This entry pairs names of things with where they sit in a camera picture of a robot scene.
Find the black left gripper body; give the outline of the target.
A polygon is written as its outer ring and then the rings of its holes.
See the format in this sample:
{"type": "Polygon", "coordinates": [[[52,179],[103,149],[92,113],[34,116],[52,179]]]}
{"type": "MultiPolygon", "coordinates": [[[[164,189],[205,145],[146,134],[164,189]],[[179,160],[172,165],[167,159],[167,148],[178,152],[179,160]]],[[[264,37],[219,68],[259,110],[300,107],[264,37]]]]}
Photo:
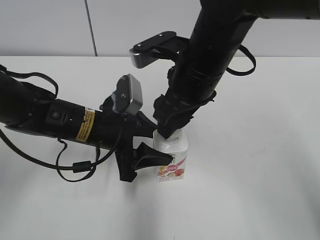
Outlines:
{"type": "Polygon", "coordinates": [[[133,138],[138,135],[139,124],[142,121],[135,115],[116,111],[114,98],[107,97],[95,112],[93,167],[96,168],[115,154],[119,179],[131,183],[137,176],[134,167],[137,151],[133,147],[133,138]]]}

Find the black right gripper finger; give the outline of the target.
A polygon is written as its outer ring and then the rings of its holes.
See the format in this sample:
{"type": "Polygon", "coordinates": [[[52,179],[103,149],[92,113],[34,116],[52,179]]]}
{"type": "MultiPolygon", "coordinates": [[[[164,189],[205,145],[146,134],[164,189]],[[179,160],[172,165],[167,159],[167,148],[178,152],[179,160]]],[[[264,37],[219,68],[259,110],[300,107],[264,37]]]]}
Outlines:
{"type": "Polygon", "coordinates": [[[157,132],[164,138],[168,139],[178,129],[177,122],[158,122],[157,132]]]}

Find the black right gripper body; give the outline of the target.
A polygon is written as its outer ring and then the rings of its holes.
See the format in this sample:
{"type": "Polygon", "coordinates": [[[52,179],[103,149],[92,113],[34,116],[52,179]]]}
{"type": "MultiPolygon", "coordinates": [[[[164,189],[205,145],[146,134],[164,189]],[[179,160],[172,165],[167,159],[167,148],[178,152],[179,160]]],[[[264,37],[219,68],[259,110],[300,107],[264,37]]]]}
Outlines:
{"type": "Polygon", "coordinates": [[[212,95],[200,102],[187,101],[177,97],[171,90],[158,97],[153,104],[153,118],[160,123],[177,122],[178,129],[185,127],[193,118],[193,114],[202,106],[212,102],[217,95],[212,95]]]}

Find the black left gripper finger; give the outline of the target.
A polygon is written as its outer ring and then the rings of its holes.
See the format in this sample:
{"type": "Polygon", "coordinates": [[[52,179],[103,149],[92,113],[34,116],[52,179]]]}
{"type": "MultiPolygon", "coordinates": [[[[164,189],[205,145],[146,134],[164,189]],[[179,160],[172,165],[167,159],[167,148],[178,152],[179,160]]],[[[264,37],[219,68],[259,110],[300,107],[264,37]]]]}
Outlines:
{"type": "Polygon", "coordinates": [[[136,114],[138,137],[153,137],[153,132],[158,126],[152,122],[142,111],[136,114]]]}
{"type": "Polygon", "coordinates": [[[157,151],[144,142],[137,149],[133,149],[133,170],[137,171],[149,167],[167,166],[173,161],[170,154],[157,151]]]}

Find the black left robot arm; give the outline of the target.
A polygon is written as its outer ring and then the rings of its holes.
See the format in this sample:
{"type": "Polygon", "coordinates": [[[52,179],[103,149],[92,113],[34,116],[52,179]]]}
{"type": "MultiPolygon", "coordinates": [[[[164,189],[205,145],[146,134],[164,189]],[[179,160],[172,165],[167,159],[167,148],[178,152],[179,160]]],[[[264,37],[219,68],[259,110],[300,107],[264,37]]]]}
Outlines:
{"type": "Polygon", "coordinates": [[[56,170],[84,173],[90,178],[97,166],[115,155],[119,178],[132,182],[137,171],[165,166],[172,156],[159,152],[145,143],[133,147],[134,137],[152,138],[157,125],[141,111],[143,105],[140,82],[131,74],[122,76],[115,91],[98,110],[58,98],[57,92],[26,82],[38,77],[54,84],[55,81],[39,72],[18,73],[0,68],[0,121],[9,130],[56,139],[64,147],[75,142],[95,147],[94,161],[86,160],[62,166],[36,159],[15,146],[2,133],[3,142],[16,154],[37,165],[56,170]]]}

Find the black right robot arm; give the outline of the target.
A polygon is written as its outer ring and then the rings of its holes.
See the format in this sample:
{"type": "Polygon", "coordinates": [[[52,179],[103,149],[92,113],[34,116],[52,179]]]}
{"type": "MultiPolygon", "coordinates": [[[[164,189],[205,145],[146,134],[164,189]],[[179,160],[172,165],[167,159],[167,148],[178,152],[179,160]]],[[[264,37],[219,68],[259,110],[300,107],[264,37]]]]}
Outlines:
{"type": "Polygon", "coordinates": [[[168,71],[168,90],[154,102],[158,133],[169,138],[215,97],[215,88],[258,18],[320,17],[317,0],[203,0],[187,46],[168,71]]]}

